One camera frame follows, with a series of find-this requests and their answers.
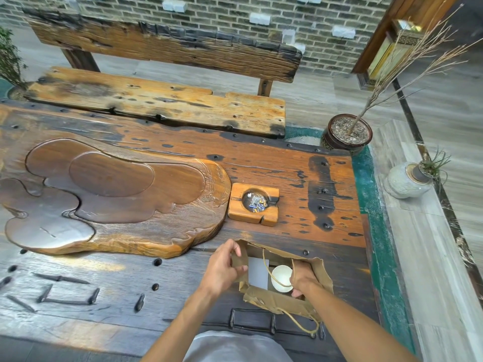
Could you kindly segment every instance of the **bench backrest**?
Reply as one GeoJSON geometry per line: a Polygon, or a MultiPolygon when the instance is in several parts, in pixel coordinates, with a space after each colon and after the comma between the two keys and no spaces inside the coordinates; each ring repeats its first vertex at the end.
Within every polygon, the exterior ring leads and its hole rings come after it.
{"type": "Polygon", "coordinates": [[[204,67],[259,78],[259,95],[268,96],[272,81],[293,81],[302,58],[298,49],[284,43],[215,31],[64,11],[24,9],[24,13],[40,41],[62,48],[74,68],[99,71],[91,53],[204,67]],[[263,85],[265,94],[260,93],[263,85]]]}

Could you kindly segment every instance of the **potted plant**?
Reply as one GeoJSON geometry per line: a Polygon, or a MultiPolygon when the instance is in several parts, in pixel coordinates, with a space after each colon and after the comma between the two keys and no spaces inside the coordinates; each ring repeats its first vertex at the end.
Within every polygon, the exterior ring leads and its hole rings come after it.
{"type": "Polygon", "coordinates": [[[11,99],[26,100],[23,95],[30,83],[22,78],[22,70],[27,68],[12,43],[12,31],[0,26],[0,77],[13,85],[7,93],[11,99]]]}
{"type": "MultiPolygon", "coordinates": [[[[454,32],[451,31],[452,26],[448,25],[448,20],[455,12],[453,12],[447,18],[434,23],[433,27],[428,28],[424,32],[422,38],[414,45],[413,48],[407,51],[399,62],[397,62],[395,65],[392,63],[388,63],[386,65],[394,67],[392,67],[390,70],[387,68],[389,71],[385,71],[383,69],[374,85],[374,90],[372,91],[371,96],[367,99],[366,105],[359,115],[355,116],[352,114],[338,114],[330,119],[328,126],[325,128],[322,134],[321,145],[323,147],[329,150],[343,149],[348,150],[353,155],[358,154],[362,151],[364,146],[369,144],[372,139],[371,127],[362,119],[369,109],[375,106],[384,106],[395,103],[402,99],[402,97],[396,97],[398,93],[414,82],[418,81],[420,78],[436,73],[445,74],[451,69],[452,66],[466,62],[453,61],[453,59],[465,53],[469,47],[475,43],[478,43],[481,39],[470,45],[460,45],[449,51],[445,51],[442,54],[440,51],[437,51],[441,48],[443,43],[452,40],[452,35],[454,32]],[[416,78],[394,92],[381,97],[381,94],[386,91],[388,86],[392,84],[399,74],[406,70],[414,61],[420,58],[435,57],[436,54],[439,56],[436,57],[416,78]]],[[[406,34],[404,31],[399,33],[395,44],[397,45],[400,39],[405,36],[406,34]]],[[[389,60],[392,61],[393,57],[394,53],[391,53],[389,55],[389,60]]]]}
{"type": "Polygon", "coordinates": [[[448,173],[441,168],[450,162],[450,157],[438,149],[433,158],[396,165],[383,180],[383,187],[395,198],[419,197],[431,188],[434,181],[441,181],[441,173],[446,174],[441,185],[446,182],[448,173]]]}

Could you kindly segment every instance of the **bench support post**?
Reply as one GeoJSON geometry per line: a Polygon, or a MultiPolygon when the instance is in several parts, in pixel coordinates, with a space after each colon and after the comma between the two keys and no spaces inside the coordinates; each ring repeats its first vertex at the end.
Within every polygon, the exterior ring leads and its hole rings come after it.
{"type": "Polygon", "coordinates": [[[85,52],[81,50],[67,50],[64,48],[61,49],[62,53],[69,61],[72,68],[100,72],[99,67],[97,67],[96,61],[94,61],[94,57],[92,56],[91,52],[85,52]]]}
{"type": "Polygon", "coordinates": [[[260,80],[260,84],[258,85],[257,95],[260,95],[261,97],[269,97],[272,84],[273,84],[273,81],[260,80]]]}

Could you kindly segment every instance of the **wooden ashtray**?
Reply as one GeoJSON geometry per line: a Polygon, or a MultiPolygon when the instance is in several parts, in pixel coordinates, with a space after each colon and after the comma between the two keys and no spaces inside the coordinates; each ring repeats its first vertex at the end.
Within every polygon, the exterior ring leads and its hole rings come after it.
{"type": "Polygon", "coordinates": [[[228,217],[237,221],[275,226],[278,221],[276,203],[279,197],[278,188],[234,183],[231,186],[228,217]]]}

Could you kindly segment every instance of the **tabletop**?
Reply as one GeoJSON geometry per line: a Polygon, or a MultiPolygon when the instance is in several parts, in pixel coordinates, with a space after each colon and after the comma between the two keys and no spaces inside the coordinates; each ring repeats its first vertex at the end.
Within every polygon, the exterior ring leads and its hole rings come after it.
{"type": "MultiPolygon", "coordinates": [[[[351,158],[347,152],[241,133],[193,127],[166,127],[150,121],[12,100],[0,102],[0,157],[26,134],[70,132],[112,145],[184,157],[209,158],[221,164],[232,183],[280,189],[279,222],[274,227],[226,217],[219,233],[186,254],[153,258],[118,253],[48,256],[23,251],[0,237],[2,278],[0,335],[70,347],[143,355],[176,317],[196,289],[209,256],[228,238],[244,239],[296,255],[319,257],[334,282],[334,293],[378,321],[366,256],[366,236],[359,212],[351,158]],[[52,282],[33,275],[47,273],[90,284],[54,282],[52,298],[79,299],[100,288],[96,304],[37,304],[52,282]],[[140,295],[144,306],[135,312],[140,295]],[[9,300],[31,305],[28,312],[9,300]]],[[[8,172],[2,170],[2,178],[8,172]]],[[[2,228],[12,215],[0,209],[2,228]]],[[[306,328],[312,322],[297,318],[306,328]]],[[[243,302],[238,285],[218,300],[200,331],[230,330],[263,334],[279,342],[294,361],[344,360],[325,328],[317,336],[302,333],[285,315],[273,315],[243,302]]]]}

